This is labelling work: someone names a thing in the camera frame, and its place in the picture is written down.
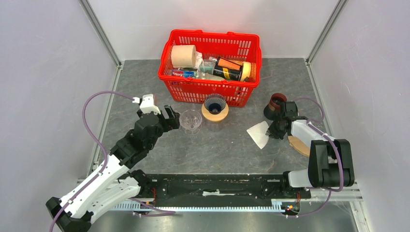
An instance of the clear glass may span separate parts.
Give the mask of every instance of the clear glass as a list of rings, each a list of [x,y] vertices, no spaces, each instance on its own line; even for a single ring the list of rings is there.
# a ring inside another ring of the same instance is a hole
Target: clear glass
[[[202,128],[202,116],[196,110],[187,110],[179,116],[179,123],[186,134],[197,134]]]
[[[218,132],[222,129],[222,122],[211,122],[209,120],[205,120],[205,125],[206,128],[208,128],[208,130],[210,130],[211,132]]]

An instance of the white wall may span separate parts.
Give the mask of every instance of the white wall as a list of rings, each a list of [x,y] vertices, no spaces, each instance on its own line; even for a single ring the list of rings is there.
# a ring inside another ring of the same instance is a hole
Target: white wall
[[[307,57],[337,0],[89,0],[119,58],[160,59],[173,29],[253,33],[266,58]]]
[[[0,15],[0,231],[44,232],[45,202],[90,164],[83,103],[116,68],[77,0],[3,0]],[[94,131],[106,101],[87,111]]]
[[[375,232],[409,231],[410,2],[351,0],[313,73],[333,134],[352,146]]]

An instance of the wooden coaster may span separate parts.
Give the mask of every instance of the wooden coaster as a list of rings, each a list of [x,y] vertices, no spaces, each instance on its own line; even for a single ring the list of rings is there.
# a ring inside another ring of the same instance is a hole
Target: wooden coaster
[[[300,154],[309,157],[310,149],[300,139],[294,136],[288,136],[289,144]]]
[[[228,111],[229,111],[229,107],[228,105],[225,106],[225,109],[223,109],[219,114],[217,115],[213,115],[211,114],[206,108],[205,106],[202,104],[202,115],[209,121],[211,122],[221,122],[222,120],[224,120],[226,118],[226,116],[228,115]]]

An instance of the black can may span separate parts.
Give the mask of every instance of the black can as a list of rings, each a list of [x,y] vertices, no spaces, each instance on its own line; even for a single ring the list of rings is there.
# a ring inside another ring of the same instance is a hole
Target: black can
[[[240,81],[241,79],[241,71],[228,69],[219,65],[215,65],[212,74],[215,76],[223,77],[226,80],[230,81]]]

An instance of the toilet paper roll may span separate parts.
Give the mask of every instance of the toilet paper roll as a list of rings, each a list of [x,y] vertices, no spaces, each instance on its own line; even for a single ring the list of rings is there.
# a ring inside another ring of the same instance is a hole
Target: toilet paper roll
[[[171,62],[174,68],[194,68],[196,62],[195,45],[175,45],[171,50]]]
[[[233,59],[230,59],[229,61],[242,66],[242,74],[241,74],[240,81],[248,82],[251,76],[252,64],[250,62],[233,60]]]

